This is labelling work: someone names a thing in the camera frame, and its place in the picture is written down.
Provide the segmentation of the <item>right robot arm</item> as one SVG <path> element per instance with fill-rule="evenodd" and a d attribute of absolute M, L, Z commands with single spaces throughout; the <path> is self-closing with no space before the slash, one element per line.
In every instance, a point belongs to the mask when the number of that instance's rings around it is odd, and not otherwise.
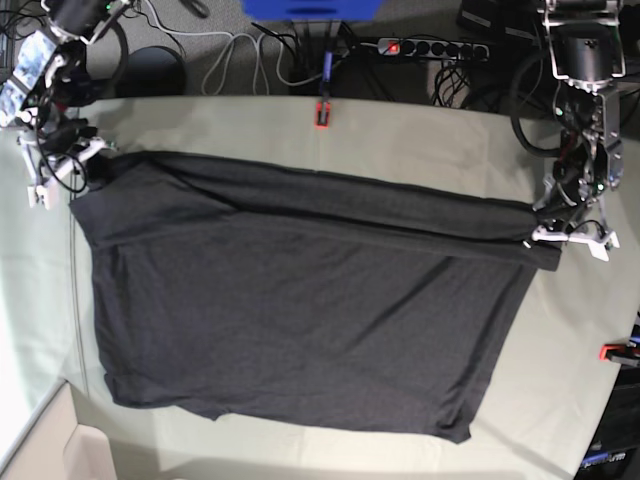
<path fill-rule="evenodd" d="M 129 44 L 120 19 L 131 7 L 129 1 L 42 2 L 46 21 L 23 41 L 1 88 L 1 127 L 17 132 L 31 206 L 51 209 L 61 191 L 81 193 L 66 177 L 85 178 L 89 160 L 115 150 L 78 112 L 113 91 L 125 73 Z M 94 80 L 87 50 L 108 33 L 118 40 L 119 61 L 110 78 Z"/>

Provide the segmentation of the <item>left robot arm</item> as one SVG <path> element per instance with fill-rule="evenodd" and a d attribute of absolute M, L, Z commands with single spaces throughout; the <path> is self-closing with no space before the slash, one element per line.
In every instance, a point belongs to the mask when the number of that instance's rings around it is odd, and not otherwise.
<path fill-rule="evenodd" d="M 544 193 L 533 205 L 539 224 L 532 241 L 584 245 L 601 261 L 620 246 L 607 223 L 603 196 L 618 188 L 624 172 L 617 86 L 626 74 L 622 8 L 620 1 L 541 2 L 540 48 L 521 62 L 509 89 L 517 140 L 528 153 L 553 162 L 543 179 Z M 534 145 L 521 125 L 517 94 L 535 64 L 548 66 L 557 82 L 551 113 L 561 131 L 555 148 Z"/>

